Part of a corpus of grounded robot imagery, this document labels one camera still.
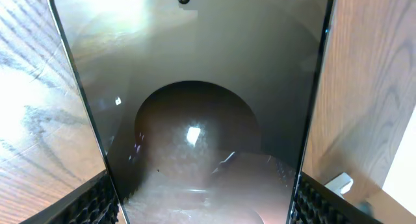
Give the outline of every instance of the phone frame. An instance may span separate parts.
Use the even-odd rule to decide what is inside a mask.
[[[295,180],[294,180],[294,183],[293,183],[291,201],[289,203],[289,210],[288,210],[287,218],[286,218],[287,223],[290,220],[291,210],[294,207],[294,196],[297,193],[298,185],[299,185],[299,182],[300,182],[300,175],[301,175],[301,172],[302,172],[302,166],[303,166],[304,157],[305,157],[305,153],[306,153],[307,139],[309,137],[309,130],[310,130],[310,126],[311,126],[311,123],[312,123],[312,120],[313,120],[313,113],[314,113],[314,109],[315,109],[315,103],[317,102],[317,94],[318,94],[318,91],[319,91],[319,88],[320,88],[320,85],[319,85],[320,84],[320,76],[322,74],[322,69],[325,66],[324,56],[326,55],[326,53],[328,51],[329,44],[330,44],[330,37],[332,35],[332,25],[333,25],[333,17],[335,15],[336,1],[337,0],[327,0],[326,10],[325,10],[325,17],[324,17],[324,22],[323,22],[323,28],[322,28],[320,42],[319,42],[318,59],[317,59],[316,65],[315,65],[313,83],[312,83],[312,87],[311,87],[311,96],[309,97],[309,103],[308,103],[308,107],[307,107],[307,115],[306,115],[306,118],[305,118],[305,129],[304,129],[304,134],[302,136],[302,145],[300,147],[300,154],[298,156],[298,165],[295,168],[295,176],[294,176]],[[112,186],[113,186],[114,190],[116,191],[117,199],[120,201],[120,199],[118,198],[117,187],[114,185],[114,181],[113,181],[113,178],[112,178],[112,173],[111,173],[111,168],[109,166],[109,162],[107,160],[107,157],[106,157],[105,153],[103,153],[103,150],[101,148],[102,143],[101,143],[101,138],[99,137],[98,128],[96,126],[96,123],[94,121],[94,117],[92,115],[92,111],[91,111],[90,106],[88,104],[88,100],[86,98],[86,94],[85,94],[83,85],[81,83],[81,79],[79,77],[79,73],[78,73],[77,67],[75,65],[75,61],[73,59],[69,43],[66,39],[64,28],[62,27],[62,23],[60,22],[59,14],[58,14],[57,8],[55,6],[55,0],[47,0],[47,3],[49,5],[49,9],[52,13],[53,21],[55,22],[55,26],[57,28],[58,34],[61,37],[61,42],[63,44],[63,48],[64,48],[64,52],[66,54],[66,58],[68,59],[68,63],[70,64],[70,66],[72,68],[73,78],[77,82],[78,92],[80,93],[80,95],[83,99],[83,105],[84,105],[84,109],[85,109],[86,113],[88,114],[88,120],[90,122],[91,127],[94,130],[94,137],[96,139],[97,146],[99,148],[99,152],[101,153],[101,157],[103,158],[105,168],[106,168],[107,172],[109,173],[109,175],[111,177]],[[129,218],[127,217],[127,215],[125,215],[124,206],[121,205],[121,207],[122,207],[123,217],[124,217],[126,223],[130,223]]]

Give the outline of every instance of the phone screen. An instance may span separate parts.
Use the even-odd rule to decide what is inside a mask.
[[[130,223],[286,223],[333,0],[50,0]]]

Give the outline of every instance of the reflective screen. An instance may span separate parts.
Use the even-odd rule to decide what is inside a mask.
[[[131,223],[287,221],[328,0],[52,4]]]

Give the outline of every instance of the wooden surface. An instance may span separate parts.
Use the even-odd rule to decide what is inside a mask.
[[[382,187],[416,105],[416,0],[338,0],[303,170]]]
[[[352,202],[383,184],[416,104],[415,15],[338,0],[304,170],[351,174]],[[104,165],[46,0],[0,0],[0,27],[0,223],[18,223]]]

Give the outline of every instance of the wooden table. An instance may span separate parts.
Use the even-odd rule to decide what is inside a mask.
[[[383,184],[416,104],[415,0],[338,0],[304,171]],[[0,223],[104,169],[46,0],[0,0]]]

